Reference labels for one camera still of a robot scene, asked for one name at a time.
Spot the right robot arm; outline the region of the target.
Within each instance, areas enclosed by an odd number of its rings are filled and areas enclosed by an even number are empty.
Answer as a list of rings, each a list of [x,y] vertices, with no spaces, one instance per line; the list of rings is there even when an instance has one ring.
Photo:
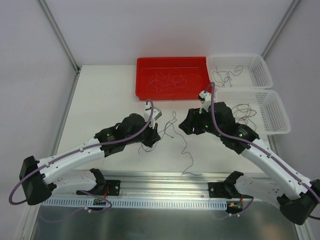
[[[230,150],[243,156],[268,177],[273,184],[254,180],[233,171],[214,189],[222,198],[238,195],[265,201],[280,210],[296,225],[303,225],[320,203],[320,181],[311,180],[295,171],[270,150],[249,126],[236,122],[232,110],[224,102],[214,103],[208,110],[191,108],[178,126],[186,135],[210,133]]]

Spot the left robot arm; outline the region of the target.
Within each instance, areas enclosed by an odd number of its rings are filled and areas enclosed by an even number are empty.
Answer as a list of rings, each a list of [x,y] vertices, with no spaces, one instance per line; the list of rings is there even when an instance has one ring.
[[[27,157],[19,174],[27,204],[37,205],[62,193],[104,194],[106,180],[99,169],[80,172],[75,169],[120,153],[127,145],[141,143],[151,148],[160,140],[156,121],[161,115],[159,110],[154,110],[153,115],[146,112],[145,116],[132,113],[66,153],[39,160],[34,156]]]

